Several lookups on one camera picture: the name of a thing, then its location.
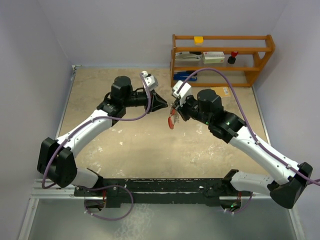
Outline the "silver red key holder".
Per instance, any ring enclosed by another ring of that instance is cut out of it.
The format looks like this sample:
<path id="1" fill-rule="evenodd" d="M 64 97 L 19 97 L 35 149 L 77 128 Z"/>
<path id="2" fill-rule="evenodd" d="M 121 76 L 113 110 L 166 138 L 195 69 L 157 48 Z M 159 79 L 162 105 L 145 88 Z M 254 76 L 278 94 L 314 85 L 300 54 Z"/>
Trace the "silver red key holder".
<path id="1" fill-rule="evenodd" d="M 180 115 L 175 107 L 175 105 L 172 103 L 170 105 L 170 112 L 167 119 L 168 127 L 173 130 L 175 128 L 175 125 L 179 123 L 180 121 Z"/>

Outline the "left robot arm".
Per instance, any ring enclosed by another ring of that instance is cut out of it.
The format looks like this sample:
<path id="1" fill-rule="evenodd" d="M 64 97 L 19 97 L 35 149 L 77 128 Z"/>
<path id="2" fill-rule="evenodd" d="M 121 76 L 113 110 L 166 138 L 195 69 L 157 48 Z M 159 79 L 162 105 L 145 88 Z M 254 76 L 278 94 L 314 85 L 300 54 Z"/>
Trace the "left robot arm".
<path id="1" fill-rule="evenodd" d="M 91 196 L 101 194 L 103 178 L 91 169 L 78 168 L 75 158 L 99 134 L 118 121 L 125 121 L 127 108 L 144 107 L 148 114 L 168 107 L 167 102 L 155 91 L 159 85 L 156 77 L 147 71 L 141 72 L 140 77 L 143 86 L 137 89 L 133 89 L 129 77 L 116 77 L 110 92 L 86 120 L 57 139 L 47 137 L 43 140 L 37 171 L 44 180 L 50 179 L 53 185 L 61 188 L 68 185 L 85 187 Z"/>

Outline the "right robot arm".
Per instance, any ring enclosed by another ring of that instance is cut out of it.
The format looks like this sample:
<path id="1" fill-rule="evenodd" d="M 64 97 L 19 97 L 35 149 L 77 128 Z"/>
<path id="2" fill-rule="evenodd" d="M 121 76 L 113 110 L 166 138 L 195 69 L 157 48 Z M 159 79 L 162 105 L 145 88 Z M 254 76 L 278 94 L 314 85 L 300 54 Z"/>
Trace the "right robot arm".
<path id="1" fill-rule="evenodd" d="M 241 150 L 263 167 L 268 175 L 230 171 L 222 183 L 228 196 L 238 191 L 248 191 L 270 196 L 281 207 L 292 209 L 307 187 L 307 177 L 313 168 L 306 162 L 301 164 L 285 157 L 267 144 L 236 114 L 224 110 L 222 99 L 212 89 L 204 89 L 192 95 L 189 85 L 173 87 L 174 109 L 184 121 L 196 120 L 207 125 L 216 138 Z"/>

